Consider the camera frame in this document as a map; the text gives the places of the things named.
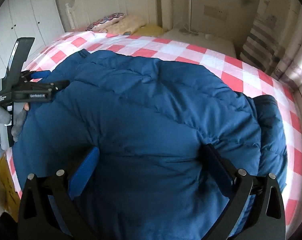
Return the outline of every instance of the electrical socket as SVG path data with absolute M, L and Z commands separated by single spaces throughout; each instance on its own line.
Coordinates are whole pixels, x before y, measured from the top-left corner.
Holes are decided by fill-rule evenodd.
M 221 21 L 225 21 L 226 17 L 227 17 L 227 9 L 223 10 L 218 7 L 205 5 L 204 6 L 204 15 L 219 19 Z

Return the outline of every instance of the metal screw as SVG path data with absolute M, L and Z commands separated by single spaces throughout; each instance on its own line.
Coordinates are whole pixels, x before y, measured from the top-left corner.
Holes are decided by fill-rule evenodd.
M 56 174 L 60 177 L 64 174 L 64 170 L 58 170 Z
M 276 176 L 275 176 L 274 173 L 269 173 L 269 177 L 270 177 L 271 179 L 275 179 L 275 178 L 276 178 Z
M 32 180 L 33 178 L 34 178 L 34 174 L 33 174 L 33 173 L 30 173 L 30 174 L 28 175 L 28 179 Z
M 238 174 L 240 174 L 241 176 L 245 176 L 246 175 L 246 170 L 245 169 L 239 169 Z

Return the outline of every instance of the curtain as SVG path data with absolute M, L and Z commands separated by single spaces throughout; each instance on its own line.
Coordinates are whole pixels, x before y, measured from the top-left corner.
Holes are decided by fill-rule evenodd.
M 300 2 L 260 0 L 240 59 L 296 90 L 302 84 Z

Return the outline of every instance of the headboard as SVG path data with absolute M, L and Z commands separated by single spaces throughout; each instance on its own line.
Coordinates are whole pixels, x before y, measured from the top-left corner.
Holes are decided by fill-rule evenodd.
M 115 12 L 140 15 L 148 24 L 172 29 L 171 0 L 69 0 L 66 11 L 72 29 L 86 27 Z

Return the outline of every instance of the red and white checkered sheet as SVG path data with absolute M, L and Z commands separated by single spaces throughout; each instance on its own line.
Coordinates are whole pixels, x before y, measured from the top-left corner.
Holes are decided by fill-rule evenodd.
M 230 88 L 249 97 L 269 94 L 276 98 L 283 117 L 287 142 L 288 169 L 283 201 L 287 230 L 302 196 L 302 129 L 299 110 L 287 87 L 264 72 L 216 51 L 178 41 L 153 37 L 110 35 L 106 33 L 66 33 L 46 47 L 24 69 L 53 70 L 66 57 L 81 49 L 89 52 L 112 50 L 131 56 L 156 57 L 200 64 L 221 78 Z M 6 153 L 16 191 L 22 192 L 13 164 L 12 151 Z

